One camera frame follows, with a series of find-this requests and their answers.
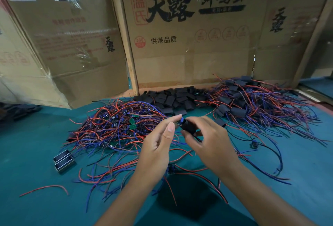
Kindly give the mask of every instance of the wooden post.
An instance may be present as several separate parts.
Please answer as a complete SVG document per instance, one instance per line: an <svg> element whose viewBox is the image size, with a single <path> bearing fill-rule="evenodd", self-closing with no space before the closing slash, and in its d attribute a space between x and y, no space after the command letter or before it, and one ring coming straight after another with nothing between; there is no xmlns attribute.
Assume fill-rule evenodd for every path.
<svg viewBox="0 0 333 226"><path fill-rule="evenodd" d="M323 11L321 12L321 14L319 16L319 20L316 24L316 27L314 28L310 41L305 49L302 60L295 73L294 79L291 83L292 88L297 87L299 80L301 79L301 77L304 73L306 65L308 64L310 57L313 53L314 47L316 46L317 41L326 25L327 19L331 13L332 8L333 8L333 0L327 0L324 5Z"/></svg>
<svg viewBox="0 0 333 226"><path fill-rule="evenodd" d="M130 37L129 37L129 33L128 33L128 28L127 28L125 10L123 7L123 0L113 0L113 4L114 4L114 9L116 12L117 20L118 20L120 34L121 34L122 40L123 40L123 46L125 49L125 55L126 55L128 70L130 73L133 93L134 93L134 95L139 95L138 79L136 77L136 72L135 72L133 53L132 53Z"/></svg>

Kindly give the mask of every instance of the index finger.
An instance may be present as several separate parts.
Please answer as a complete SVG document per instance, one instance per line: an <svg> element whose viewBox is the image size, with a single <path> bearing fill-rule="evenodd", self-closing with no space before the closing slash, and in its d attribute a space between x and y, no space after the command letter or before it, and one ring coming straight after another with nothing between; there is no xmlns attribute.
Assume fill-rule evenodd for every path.
<svg viewBox="0 0 333 226"><path fill-rule="evenodd" d="M207 128L211 127L209 123L203 117L190 116L186 120L189 120L191 123L194 123L198 129L200 129L202 135L205 137Z"/></svg>
<svg viewBox="0 0 333 226"><path fill-rule="evenodd" d="M162 134L165 129L167 128L168 124L171 122L177 122L181 119L182 115L175 115L172 117L169 117L167 119L164 119L162 122L160 122L155 128L154 130L151 132L151 134L153 133L159 133Z"/></svg>

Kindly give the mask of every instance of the person's right arm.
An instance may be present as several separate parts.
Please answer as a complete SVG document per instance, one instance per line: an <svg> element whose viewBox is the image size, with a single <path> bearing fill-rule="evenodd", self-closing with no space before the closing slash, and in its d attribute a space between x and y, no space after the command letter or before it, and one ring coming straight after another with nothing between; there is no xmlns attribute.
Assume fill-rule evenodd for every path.
<svg viewBox="0 0 333 226"><path fill-rule="evenodd" d="M182 130L186 143L202 162L236 195L260 226L315 225L265 186L241 161L226 129L210 118L186 118L200 129L202 143Z"/></svg>

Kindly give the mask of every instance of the cardboard box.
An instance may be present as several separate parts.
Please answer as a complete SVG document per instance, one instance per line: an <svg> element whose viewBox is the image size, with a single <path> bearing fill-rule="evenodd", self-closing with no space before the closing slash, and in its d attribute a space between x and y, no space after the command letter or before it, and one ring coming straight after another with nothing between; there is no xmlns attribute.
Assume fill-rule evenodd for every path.
<svg viewBox="0 0 333 226"><path fill-rule="evenodd" d="M289 80L324 3L123 0L139 88L249 75L254 57L257 79Z"/></svg>
<svg viewBox="0 0 333 226"><path fill-rule="evenodd" d="M123 0L140 88L250 74L268 0Z"/></svg>
<svg viewBox="0 0 333 226"><path fill-rule="evenodd" d="M129 88L111 0L2 0L0 73L18 101L76 108Z"/></svg>

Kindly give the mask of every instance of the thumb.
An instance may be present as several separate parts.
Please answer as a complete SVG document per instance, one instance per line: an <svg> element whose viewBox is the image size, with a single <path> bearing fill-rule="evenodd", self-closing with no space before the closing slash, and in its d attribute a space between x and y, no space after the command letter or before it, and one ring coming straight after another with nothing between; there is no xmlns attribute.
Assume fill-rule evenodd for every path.
<svg viewBox="0 0 333 226"><path fill-rule="evenodd" d="M185 142L189 145L189 147L191 147L197 154L199 154L202 145L199 144L189 132L181 130L181 133L185 138Z"/></svg>
<svg viewBox="0 0 333 226"><path fill-rule="evenodd" d="M161 143L158 147L160 150L165 150L170 148L170 144L173 140L175 125L173 122L169 123L162 134Z"/></svg>

